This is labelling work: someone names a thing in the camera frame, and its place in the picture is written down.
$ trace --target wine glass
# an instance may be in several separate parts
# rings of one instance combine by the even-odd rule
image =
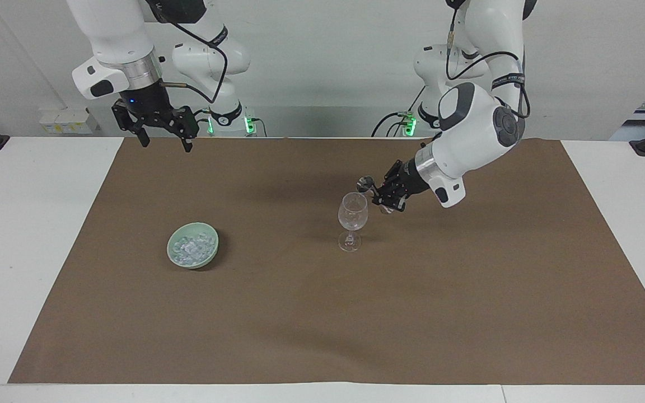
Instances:
[[[352,192],[345,194],[338,210],[338,221],[346,232],[338,237],[340,249],[355,252],[362,244],[362,237],[356,232],[365,226],[368,219],[368,204],[364,194]]]

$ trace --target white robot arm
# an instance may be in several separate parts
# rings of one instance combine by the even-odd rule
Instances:
[[[522,20],[535,0],[447,0],[455,8],[446,49],[428,46],[415,61],[425,90],[420,119],[441,133],[406,163],[397,161],[377,187],[371,176],[358,190],[372,191],[373,203],[387,212],[404,211],[407,199],[427,189],[443,207],[464,198],[462,177],[504,155],[521,139],[526,99],[523,71]],[[453,41],[461,38],[455,46]],[[479,77],[487,62],[494,82],[489,93],[464,82],[449,88],[451,79]]]
[[[221,131],[248,133],[245,108],[235,95],[227,74],[248,69],[246,50],[228,37],[217,12],[203,0],[67,0],[79,28],[91,42],[94,56],[77,67],[72,76],[86,99],[118,92],[112,110],[121,130],[138,136],[144,147],[150,142],[144,126],[159,127],[179,136],[186,151],[199,126],[190,107],[174,108],[167,87],[187,87],[208,100],[213,124]],[[144,29],[145,15],[170,23],[198,39],[174,49],[174,65],[203,87],[163,81],[153,42]]]

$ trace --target glass base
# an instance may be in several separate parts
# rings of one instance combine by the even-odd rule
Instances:
[[[345,252],[355,252],[362,243],[363,238],[354,231],[345,231],[338,237],[338,246]]]

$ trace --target table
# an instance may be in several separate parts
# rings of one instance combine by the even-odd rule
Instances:
[[[645,400],[645,387],[4,385],[120,144],[120,138],[14,138],[0,152],[0,238],[7,245],[0,248],[0,400]],[[563,145],[645,286],[645,158],[626,143]]]

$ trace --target white wall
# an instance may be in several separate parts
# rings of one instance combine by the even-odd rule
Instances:
[[[384,112],[409,106],[420,88],[414,54],[445,41],[451,18],[442,0],[210,3],[253,54],[235,82],[275,135],[369,135]],[[0,16],[0,131],[41,135],[36,111],[62,105],[60,97],[120,135],[113,99],[86,102],[72,84],[90,46],[64,0],[0,0]],[[171,26],[148,28],[163,55],[183,39]],[[607,139],[645,99],[645,2],[542,0],[525,39],[527,135]],[[170,64],[166,78],[183,80]],[[195,94],[171,93],[175,105],[200,106]]]

